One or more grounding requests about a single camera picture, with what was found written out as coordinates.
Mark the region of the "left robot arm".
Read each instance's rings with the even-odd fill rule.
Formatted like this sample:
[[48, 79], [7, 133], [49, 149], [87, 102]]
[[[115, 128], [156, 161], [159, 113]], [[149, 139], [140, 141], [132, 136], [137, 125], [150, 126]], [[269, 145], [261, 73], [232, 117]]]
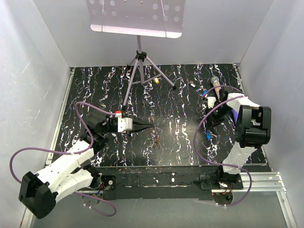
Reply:
[[82, 188], [106, 186], [102, 174], [92, 165], [81, 166], [107, 144], [109, 133], [133, 134], [154, 124], [118, 111], [115, 115], [92, 111], [85, 121], [88, 131], [50, 165], [36, 173], [27, 172], [21, 181], [19, 200], [33, 215], [42, 219], [64, 197]]

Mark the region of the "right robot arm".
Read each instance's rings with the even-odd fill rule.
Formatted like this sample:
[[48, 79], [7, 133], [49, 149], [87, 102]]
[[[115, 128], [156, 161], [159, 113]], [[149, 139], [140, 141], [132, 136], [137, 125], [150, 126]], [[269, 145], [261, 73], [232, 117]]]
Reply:
[[268, 106], [260, 106], [242, 93], [233, 93], [225, 85], [215, 85], [213, 89], [217, 97], [207, 96], [206, 129], [211, 130], [224, 121], [229, 112], [237, 113], [235, 125], [235, 143], [227, 158], [215, 174], [215, 184], [225, 189], [237, 183], [240, 168], [248, 157], [262, 145], [268, 144], [271, 137], [272, 110]]

